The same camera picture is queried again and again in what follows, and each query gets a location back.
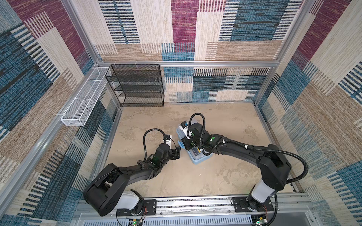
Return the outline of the light blue plastic tool box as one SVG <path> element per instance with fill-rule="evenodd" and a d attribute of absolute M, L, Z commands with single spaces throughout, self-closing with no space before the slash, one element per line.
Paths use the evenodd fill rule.
<path fill-rule="evenodd" d="M 182 138 L 186 136 L 186 131 L 187 129 L 181 130 L 180 125 L 176 130 L 179 138 L 178 144 L 180 145 L 181 149 L 185 149 Z M 186 152 L 194 164 L 199 164 L 207 159 L 210 159 L 213 156 L 212 154 L 209 156 L 204 155 L 198 148 L 193 148 L 192 150 Z"/>

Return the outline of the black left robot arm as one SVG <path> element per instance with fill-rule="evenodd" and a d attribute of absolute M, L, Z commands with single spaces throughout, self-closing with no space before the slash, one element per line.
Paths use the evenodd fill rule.
<path fill-rule="evenodd" d="M 112 210 L 127 211 L 130 215 L 140 215 L 146 211 L 144 198 L 135 190 L 125 191 L 130 184 L 155 178 L 170 161 L 180 158 L 181 148 L 171 149 L 168 144 L 160 144 L 155 154 L 137 165 L 117 167 L 108 164 L 85 188 L 83 197 L 100 216 Z"/>

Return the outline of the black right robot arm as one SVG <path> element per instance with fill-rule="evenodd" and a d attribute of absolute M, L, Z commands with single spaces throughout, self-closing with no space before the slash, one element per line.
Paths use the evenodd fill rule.
<path fill-rule="evenodd" d="M 248 207 L 253 210 L 261 208 L 269 196 L 283 190 L 289 183 L 291 164 L 275 145 L 253 146 L 218 134 L 202 139 L 201 144 L 198 141 L 196 136 L 182 138 L 184 147 L 188 151 L 197 147 L 204 151 L 204 155 L 210 153 L 228 155 L 251 163 L 260 169 L 262 177 L 254 185 L 247 199 Z"/>

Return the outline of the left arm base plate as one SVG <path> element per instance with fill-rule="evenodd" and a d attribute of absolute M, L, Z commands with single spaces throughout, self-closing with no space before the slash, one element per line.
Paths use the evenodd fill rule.
<path fill-rule="evenodd" d="M 147 199 L 140 200 L 136 206 L 129 209 L 117 209 L 117 217 L 140 217 L 144 214 L 146 216 L 154 216 L 156 214 L 157 200 L 156 199 Z"/>

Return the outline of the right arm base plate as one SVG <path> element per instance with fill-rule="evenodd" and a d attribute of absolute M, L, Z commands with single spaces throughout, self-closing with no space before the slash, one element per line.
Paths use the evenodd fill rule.
<path fill-rule="evenodd" d="M 237 196 L 231 199 L 231 204 L 235 212 L 273 212 L 274 206 L 270 198 L 263 203 L 256 201 L 248 196 Z"/>

